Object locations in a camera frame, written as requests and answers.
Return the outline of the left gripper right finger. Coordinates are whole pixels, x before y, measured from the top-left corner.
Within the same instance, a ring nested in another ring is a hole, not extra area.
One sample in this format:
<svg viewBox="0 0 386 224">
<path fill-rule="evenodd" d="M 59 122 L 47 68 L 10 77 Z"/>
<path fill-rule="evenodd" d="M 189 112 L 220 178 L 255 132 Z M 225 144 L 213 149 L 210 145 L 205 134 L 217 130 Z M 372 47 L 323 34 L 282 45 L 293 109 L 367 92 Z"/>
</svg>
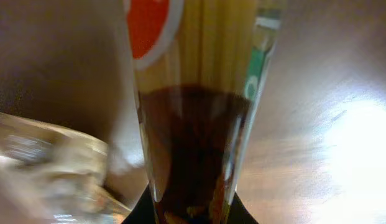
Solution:
<svg viewBox="0 0 386 224">
<path fill-rule="evenodd" d="M 230 206 L 228 224 L 259 224 L 245 208 L 237 193 L 234 194 Z"/>
</svg>

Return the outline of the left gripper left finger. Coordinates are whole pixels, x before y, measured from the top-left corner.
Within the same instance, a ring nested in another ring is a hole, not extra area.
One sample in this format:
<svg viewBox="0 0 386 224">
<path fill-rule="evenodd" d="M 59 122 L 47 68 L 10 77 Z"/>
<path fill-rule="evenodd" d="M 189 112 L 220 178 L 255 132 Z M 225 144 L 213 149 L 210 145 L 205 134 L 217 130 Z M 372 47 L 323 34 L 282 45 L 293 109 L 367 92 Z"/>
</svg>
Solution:
<svg viewBox="0 0 386 224">
<path fill-rule="evenodd" d="M 137 204 L 121 224 L 156 224 L 155 209 L 149 186 L 145 188 Z"/>
</svg>

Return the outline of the beige clear wrapper bag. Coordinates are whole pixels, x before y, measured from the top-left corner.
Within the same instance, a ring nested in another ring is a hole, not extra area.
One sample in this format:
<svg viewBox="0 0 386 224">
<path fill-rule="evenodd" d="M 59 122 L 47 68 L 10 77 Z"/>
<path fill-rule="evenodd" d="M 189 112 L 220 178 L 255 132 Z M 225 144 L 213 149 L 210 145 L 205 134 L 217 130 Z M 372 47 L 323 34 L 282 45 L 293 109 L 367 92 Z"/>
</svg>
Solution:
<svg viewBox="0 0 386 224">
<path fill-rule="evenodd" d="M 103 187 L 108 145 L 62 126 L 0 113 L 0 224 L 122 223 Z"/>
</svg>

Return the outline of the San Remo spaghetti pack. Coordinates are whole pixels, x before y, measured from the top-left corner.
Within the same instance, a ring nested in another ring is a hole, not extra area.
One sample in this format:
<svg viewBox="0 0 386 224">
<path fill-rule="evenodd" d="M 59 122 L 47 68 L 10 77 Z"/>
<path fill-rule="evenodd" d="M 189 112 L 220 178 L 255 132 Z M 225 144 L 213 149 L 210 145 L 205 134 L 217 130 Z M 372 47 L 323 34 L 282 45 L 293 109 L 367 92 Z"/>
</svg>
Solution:
<svg viewBox="0 0 386 224">
<path fill-rule="evenodd" d="M 124 2 L 157 223 L 226 223 L 286 5 Z"/>
</svg>

